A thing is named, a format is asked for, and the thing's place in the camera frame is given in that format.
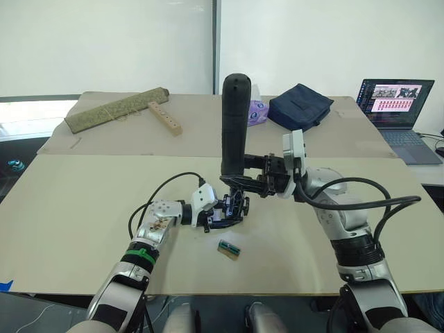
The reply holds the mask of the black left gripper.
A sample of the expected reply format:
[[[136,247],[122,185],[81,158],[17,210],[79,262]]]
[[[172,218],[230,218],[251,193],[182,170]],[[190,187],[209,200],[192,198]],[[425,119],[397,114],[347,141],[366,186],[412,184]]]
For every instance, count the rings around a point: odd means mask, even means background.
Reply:
[[[220,230],[230,228],[238,223],[241,223],[244,219],[243,216],[229,216],[226,217],[223,210],[228,207],[228,197],[224,196],[223,199],[219,199],[218,203],[214,206],[214,209],[204,211],[202,213],[203,231],[209,232],[210,230]]]

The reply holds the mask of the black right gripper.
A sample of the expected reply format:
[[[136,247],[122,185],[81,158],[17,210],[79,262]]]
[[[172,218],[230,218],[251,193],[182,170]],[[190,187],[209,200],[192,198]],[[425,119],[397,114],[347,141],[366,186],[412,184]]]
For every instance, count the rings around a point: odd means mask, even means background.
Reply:
[[[260,194],[262,198],[283,194],[289,184],[290,175],[284,158],[274,155],[244,155],[245,169],[261,169],[261,181],[246,176],[220,176],[219,179],[233,190]]]

